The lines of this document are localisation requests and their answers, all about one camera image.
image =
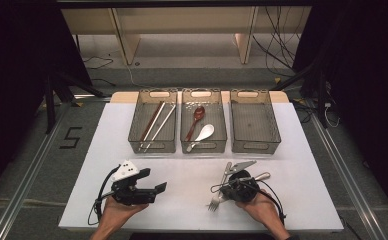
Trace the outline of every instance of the person's left hand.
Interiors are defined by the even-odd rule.
[[[100,224],[91,236],[91,239],[107,239],[119,230],[135,213],[142,211],[146,207],[148,207],[148,204],[126,206],[116,202],[111,196],[107,197]]]

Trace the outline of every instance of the wooden spoon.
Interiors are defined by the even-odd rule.
[[[191,136],[193,135],[195,125],[197,124],[198,121],[203,119],[205,113],[206,113],[206,110],[204,109],[203,106],[197,107],[196,110],[194,111],[194,122],[191,125],[190,131],[188,132],[187,137],[185,137],[186,142],[191,140]]]

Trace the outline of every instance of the white tabletop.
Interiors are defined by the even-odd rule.
[[[273,155],[235,154],[231,151],[229,106],[224,105],[228,141],[223,154],[183,154],[177,132],[174,154],[135,154],[128,142],[135,104],[109,103],[101,116],[85,162],[75,183],[59,227],[70,230],[96,228],[88,215],[107,174],[124,160],[139,169],[150,168],[150,176],[138,180],[138,188],[154,188],[167,182],[166,191],[153,204],[132,217],[128,231],[165,232],[259,232],[264,227],[233,201],[220,204],[216,212],[207,205],[219,184],[226,163],[249,160],[257,163],[246,170],[252,176],[270,172],[266,180],[282,202],[288,230],[333,232],[343,226],[316,165],[294,107],[273,103],[282,142]],[[111,182],[106,185],[108,192]],[[93,213],[90,222],[96,222]]]

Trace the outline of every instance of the metal fork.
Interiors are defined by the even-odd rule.
[[[228,176],[226,173],[229,171],[229,169],[231,168],[232,166],[232,163],[231,162],[228,162],[226,164],[226,168],[225,168],[225,172],[223,173],[223,177],[222,177],[222,181],[221,181],[221,186],[225,183],[226,181],[226,177]],[[222,192],[219,190],[219,193],[216,194],[215,196],[212,197],[212,200],[210,201],[210,204],[209,204],[209,211],[216,211],[216,209],[218,209],[219,207],[219,204],[221,202],[224,202],[226,201],[226,199],[223,198],[223,194]]]

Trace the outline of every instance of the gray carpet floor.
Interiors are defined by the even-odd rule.
[[[98,69],[90,70],[94,87],[105,93],[117,91],[138,90],[138,85],[155,87],[219,87],[229,88],[271,88],[275,86],[275,75],[266,69],[136,69],[131,74],[127,69]],[[300,98],[298,82],[287,88],[290,99]],[[78,88],[72,88],[75,94],[85,94]],[[80,168],[85,159],[92,137],[95,133],[102,110],[106,104],[99,99],[77,100],[81,106],[74,105],[64,113],[64,118],[54,138],[51,148],[41,166],[30,191],[26,196],[17,218],[12,224],[7,239],[88,239],[91,232],[70,232],[60,229],[58,222],[64,211],[65,204],[72,192]],[[299,121],[304,120],[308,113],[299,110]],[[9,164],[0,179],[0,217],[13,197],[26,170],[36,155],[38,148],[45,138],[47,113],[40,106],[34,116],[31,130],[27,133],[16,158]],[[339,173],[331,161],[313,121],[302,123],[305,135],[315,156],[319,170],[328,188],[334,205],[346,223],[362,238],[370,236],[355,209],[352,200],[340,178]],[[73,144],[65,140],[71,127],[80,140],[76,148],[63,149],[63,146]],[[355,180],[364,193],[372,210],[378,217],[381,228],[388,238],[388,199],[374,179],[372,172],[364,166],[360,152],[352,141],[342,120],[338,127],[329,127],[332,138],[339,147],[349,169],[354,172]],[[338,233],[298,233],[301,239],[357,239],[354,232],[345,226],[345,230]],[[130,233],[120,231],[112,239],[128,239]]]

